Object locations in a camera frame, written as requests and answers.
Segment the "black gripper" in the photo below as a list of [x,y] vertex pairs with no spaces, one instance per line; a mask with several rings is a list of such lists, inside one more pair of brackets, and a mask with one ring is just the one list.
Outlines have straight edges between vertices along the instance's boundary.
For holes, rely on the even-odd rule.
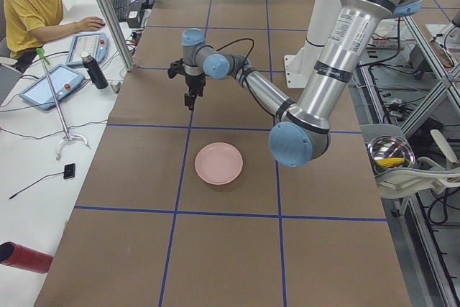
[[197,96],[203,96],[203,90],[206,85],[206,75],[186,75],[185,82],[188,87],[188,92],[184,94],[184,103],[190,111],[195,109]]

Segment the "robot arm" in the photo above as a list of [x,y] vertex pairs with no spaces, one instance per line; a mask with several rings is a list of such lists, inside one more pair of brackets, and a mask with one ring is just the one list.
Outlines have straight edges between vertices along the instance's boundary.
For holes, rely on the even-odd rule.
[[194,108],[206,78],[232,76],[258,104],[277,118],[269,146],[280,164],[296,168],[320,157],[329,146],[329,117],[351,80],[359,59],[383,19],[406,17],[420,10],[422,0],[339,0],[341,11],[324,48],[294,101],[266,80],[242,55],[221,54],[206,43],[199,29],[182,34],[183,56],[170,65],[169,78],[185,76],[185,105]]

